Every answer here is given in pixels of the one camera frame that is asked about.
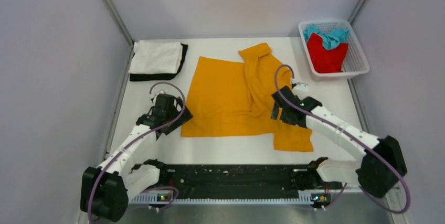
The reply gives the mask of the yellow t shirt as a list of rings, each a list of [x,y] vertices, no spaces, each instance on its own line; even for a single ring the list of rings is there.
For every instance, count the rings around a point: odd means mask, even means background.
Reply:
[[[182,137],[273,135],[278,151],[312,152],[310,129],[271,117],[272,95],[290,87],[292,73],[267,43],[239,51],[242,62],[200,57],[186,98],[193,118]]]

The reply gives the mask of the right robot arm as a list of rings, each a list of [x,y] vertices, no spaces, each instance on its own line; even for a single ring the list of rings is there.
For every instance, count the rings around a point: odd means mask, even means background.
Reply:
[[[330,112],[313,97],[302,100],[287,86],[272,95],[272,119],[320,133],[347,151],[352,161],[320,157],[309,164],[308,182],[322,188],[328,182],[359,186],[376,198],[383,198],[401,184],[410,194],[404,176],[407,166],[399,142],[392,136],[378,137],[360,130]]]

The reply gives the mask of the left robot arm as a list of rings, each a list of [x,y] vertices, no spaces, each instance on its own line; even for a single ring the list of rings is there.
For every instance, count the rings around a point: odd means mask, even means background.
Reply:
[[[132,199],[150,186],[164,188],[168,175],[148,150],[161,135],[168,135],[192,119],[181,97],[158,92],[146,114],[136,121],[124,142],[97,167],[82,174],[80,210],[116,222]]]

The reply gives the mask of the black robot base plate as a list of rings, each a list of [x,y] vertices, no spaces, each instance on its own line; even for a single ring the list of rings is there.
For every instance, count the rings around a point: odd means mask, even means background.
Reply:
[[[161,166],[153,187],[173,186],[178,199],[266,200],[297,199],[300,192],[341,189],[340,182],[323,182],[307,165],[180,165]]]

